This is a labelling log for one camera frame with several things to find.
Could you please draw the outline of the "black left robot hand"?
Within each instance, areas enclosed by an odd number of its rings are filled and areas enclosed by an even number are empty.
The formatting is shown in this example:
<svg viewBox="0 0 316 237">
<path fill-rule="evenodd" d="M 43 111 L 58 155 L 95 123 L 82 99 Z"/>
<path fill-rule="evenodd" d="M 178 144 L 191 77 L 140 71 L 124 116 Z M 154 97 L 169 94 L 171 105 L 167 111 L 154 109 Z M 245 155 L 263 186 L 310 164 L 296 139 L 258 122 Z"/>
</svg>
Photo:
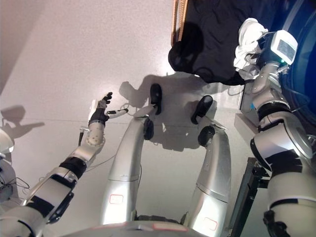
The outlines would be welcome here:
<svg viewBox="0 0 316 237">
<path fill-rule="evenodd" d="M 108 92 L 102 99 L 94 99 L 91 102 L 90 112 L 88 115 L 88 122 L 102 122 L 105 123 L 109 119 L 115 119 L 122 115 L 128 113 L 128 109 L 120 109 L 120 110 L 107 110 L 107 106 L 110 104 L 112 99 L 112 92 Z"/>
</svg>

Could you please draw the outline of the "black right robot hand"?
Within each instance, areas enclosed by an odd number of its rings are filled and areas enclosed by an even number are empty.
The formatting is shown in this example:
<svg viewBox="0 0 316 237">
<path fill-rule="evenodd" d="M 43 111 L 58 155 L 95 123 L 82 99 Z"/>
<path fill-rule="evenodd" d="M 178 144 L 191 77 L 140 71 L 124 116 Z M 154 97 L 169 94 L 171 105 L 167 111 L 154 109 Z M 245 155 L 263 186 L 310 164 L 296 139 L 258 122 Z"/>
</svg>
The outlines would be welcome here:
<svg viewBox="0 0 316 237">
<path fill-rule="evenodd" d="M 256 64 L 262 68 L 268 62 L 278 62 L 282 66 L 292 65 L 298 42 L 295 37 L 286 30 L 267 32 L 258 39 L 261 53 Z"/>
</svg>

